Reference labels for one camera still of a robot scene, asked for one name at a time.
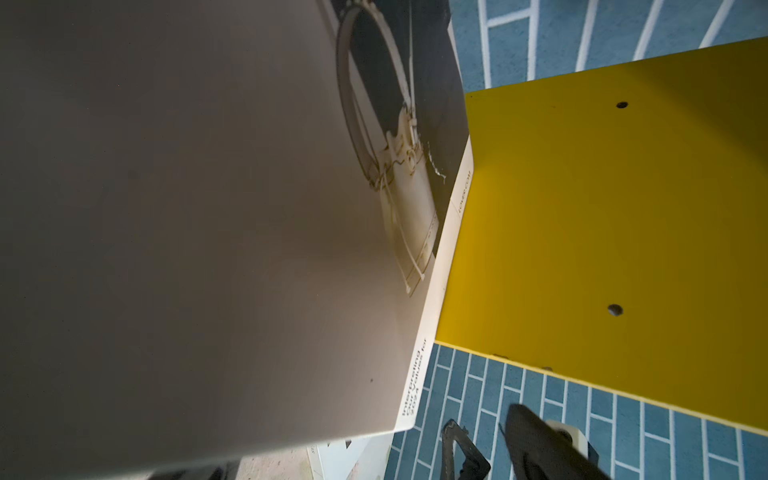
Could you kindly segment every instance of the yellow panel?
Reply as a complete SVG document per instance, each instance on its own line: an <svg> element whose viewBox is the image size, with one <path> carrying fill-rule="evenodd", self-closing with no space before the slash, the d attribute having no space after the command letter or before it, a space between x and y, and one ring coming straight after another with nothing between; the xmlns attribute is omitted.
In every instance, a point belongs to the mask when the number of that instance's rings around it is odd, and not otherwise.
<svg viewBox="0 0 768 480"><path fill-rule="evenodd" d="M767 91L763 38L468 94L438 341L768 430Z"/></svg>

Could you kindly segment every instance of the blue tiled floor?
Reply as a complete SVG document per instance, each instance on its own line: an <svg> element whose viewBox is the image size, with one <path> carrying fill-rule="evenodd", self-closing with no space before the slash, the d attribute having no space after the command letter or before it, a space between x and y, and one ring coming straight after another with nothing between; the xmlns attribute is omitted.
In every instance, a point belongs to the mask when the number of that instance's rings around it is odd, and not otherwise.
<svg viewBox="0 0 768 480"><path fill-rule="evenodd" d="M443 346L432 351L427 379L416 427L392 441L385 480L437 480L439 432L450 419L491 463L488 479L511 480L497 424L521 399L540 416L585 432L600 468L617 480L768 478L768 437ZM463 461L458 450L457 471Z"/></svg>
<svg viewBox="0 0 768 480"><path fill-rule="evenodd" d="M767 0L450 0L450 4L466 92L768 35ZM654 4L657 15L651 15Z"/></svg>

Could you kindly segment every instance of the white grout line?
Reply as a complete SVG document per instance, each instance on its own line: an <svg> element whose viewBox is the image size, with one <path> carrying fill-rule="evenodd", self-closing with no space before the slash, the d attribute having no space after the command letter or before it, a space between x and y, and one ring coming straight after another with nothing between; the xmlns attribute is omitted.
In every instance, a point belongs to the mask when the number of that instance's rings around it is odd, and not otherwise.
<svg viewBox="0 0 768 480"><path fill-rule="evenodd" d="M498 406L496 407L496 421L500 422L502 418L502 403L504 400L504 382L507 381L507 366L503 364L504 371L502 372L502 387L498 391ZM488 480L492 480L493 477L493 459L496 456L496 436L498 435L498 426L493 429L493 446L491 447L491 471L488 473Z"/></svg>
<svg viewBox="0 0 768 480"><path fill-rule="evenodd" d="M589 440L589 427L592 419L592 387L587 387L587 426L584 428L584 436Z"/></svg>
<svg viewBox="0 0 768 480"><path fill-rule="evenodd" d="M470 356L467 360L467 371L464 374L464 389L462 390L462 399L458 403L458 418L456 419L456 423L461 426L461 420L462 420L462 413L464 412L464 399L467 398L467 383L469 378L469 361L472 360L472 357Z"/></svg>
<svg viewBox="0 0 768 480"><path fill-rule="evenodd" d="M720 33L720 28L723 26L723 23L725 23L725 19L730 13L731 7L733 7L733 0L723 0L723 3L720 4L720 8L717 9L714 18L712 18L712 23L710 23L707 33L705 33L704 38L701 39L699 48L706 48L712 45L717 34Z"/></svg>
<svg viewBox="0 0 768 480"><path fill-rule="evenodd" d="M435 386L435 377L436 375L435 375L435 372L433 371L432 379L429 380L429 390L427 390L427 398L426 398L427 403L426 405L424 405L424 418L422 419L422 426L417 427L414 425L413 427L415 430L419 431L419 444L416 446L416 462L413 463L413 470L411 471L411 480L413 480L413 478L416 475L416 465L418 465L418 463L421 461L419 460L419 451L422 449L422 442L424 441L424 427L427 424L427 416L428 416L427 408L429 407L429 400L432 398L432 388ZM445 384L445 392L446 393L448 392L448 383ZM419 398L419 407L421 406L422 400L423 399ZM432 466L427 465L426 462L422 462L422 463L424 463L424 465L429 467L429 475L432 476Z"/></svg>
<svg viewBox="0 0 768 480"><path fill-rule="evenodd" d="M720 455L715 455L714 453L708 453L707 456L709 458L714 458L715 460L720 460L721 462L730 463L731 465L739 466L739 462L736 460L731 460L730 458L721 457Z"/></svg>
<svg viewBox="0 0 768 480"><path fill-rule="evenodd" d="M707 439L706 419L701 419L701 458L704 466L704 480L710 480L710 446Z"/></svg>
<svg viewBox="0 0 768 480"><path fill-rule="evenodd" d="M480 18L480 50L482 52L482 76L485 87L491 87L491 48L488 45L488 10L485 0L478 0L478 17Z"/></svg>
<svg viewBox="0 0 768 480"><path fill-rule="evenodd" d="M451 355L451 368L448 371L448 380L445 382L445 398L443 398L443 400L442 400L442 410L440 410L440 422L438 422L438 425L437 425L437 439L438 439L438 441L435 442L435 448L432 450L432 464L429 466L430 473L435 471L435 459L437 458L437 448L441 445L440 433L442 432L442 425L443 425L443 421L445 419L445 402L448 401L448 388L451 386L451 376L453 375L453 361L455 359L456 359L456 350L453 350L453 354Z"/></svg>
<svg viewBox="0 0 768 480"><path fill-rule="evenodd" d="M640 473L640 469L638 467L633 467L632 465L627 465L626 463L616 461L616 466L626 468L627 470L631 470L632 472Z"/></svg>
<svg viewBox="0 0 768 480"><path fill-rule="evenodd" d="M654 3L650 4L650 11L648 12L648 18L645 19L645 26L643 27L643 33L640 34L640 40L637 42L637 48L634 49L634 57L632 60L642 60L645 58L645 51L650 43L650 36L654 34L654 28L656 28L656 20L659 19L659 12L661 12L661 6L664 0L654 0Z"/></svg>
<svg viewBox="0 0 768 480"><path fill-rule="evenodd" d="M677 460L675 459L673 410L670 410L670 480L677 480Z"/></svg>
<svg viewBox="0 0 768 480"><path fill-rule="evenodd" d="M523 378L520 380L520 403L523 403L523 395L525 394L525 377L528 374L528 369L523 369ZM509 480L515 478L515 467L509 468Z"/></svg>
<svg viewBox="0 0 768 480"><path fill-rule="evenodd" d="M525 394L525 377L528 374L527 369L523 369L523 378L520 380L520 403L523 403L523 395Z"/></svg>
<svg viewBox="0 0 768 480"><path fill-rule="evenodd" d="M563 416L561 417L561 423L565 423L565 409L568 407L568 381L565 380L565 386L563 387Z"/></svg>
<svg viewBox="0 0 768 480"><path fill-rule="evenodd" d="M670 443L669 439L666 439L659 435L654 435L653 433L645 432L645 436L647 436L649 439L658 440L659 442Z"/></svg>
<svg viewBox="0 0 768 480"><path fill-rule="evenodd" d="M640 480L645 479L645 402L640 402Z"/></svg>
<svg viewBox="0 0 768 480"><path fill-rule="evenodd" d="M489 18L488 28L494 28L500 25L506 25L508 23L516 22L517 20L528 18L530 16L531 16L531 8L530 7L523 8L522 10L517 10L516 12L511 12L504 15L499 15L498 17Z"/></svg>
<svg viewBox="0 0 768 480"><path fill-rule="evenodd" d="M546 400L545 394L547 392L547 379L549 376L544 375L544 379L541 381L541 401L538 404L538 416L544 416L544 403Z"/></svg>
<svg viewBox="0 0 768 480"><path fill-rule="evenodd" d="M603 417L602 415L598 415L597 413L590 413L589 416L592 417L593 419L602 420L603 422L606 422L606 423L613 423L614 422L613 420L609 419L608 417Z"/></svg>
<svg viewBox="0 0 768 480"><path fill-rule="evenodd" d="M739 480L744 480L744 444L741 429L736 429L736 458L739 459Z"/></svg>
<svg viewBox="0 0 768 480"><path fill-rule="evenodd" d="M482 399L485 396L485 377L488 376L488 359L485 359L485 368L482 372L482 386L480 387L480 402L478 402L478 418L475 420L475 431L472 433L472 443L478 442L478 430L480 429L480 410L482 410Z"/></svg>
<svg viewBox="0 0 768 480"><path fill-rule="evenodd" d="M611 413L614 417L614 424L611 427L611 478L616 477L616 424L617 424L617 401L616 394L614 394L614 406Z"/></svg>
<svg viewBox="0 0 768 480"><path fill-rule="evenodd" d="M594 19L598 16L598 1L589 0L587 4L587 15L584 17L584 29L581 31L581 43L578 46L578 56L576 57L576 71L584 70L584 67L587 65L589 44L592 42L592 30L594 29Z"/></svg>
<svg viewBox="0 0 768 480"><path fill-rule="evenodd" d="M538 42L538 2L531 0L531 16L528 17L528 81L536 79L536 46Z"/></svg>

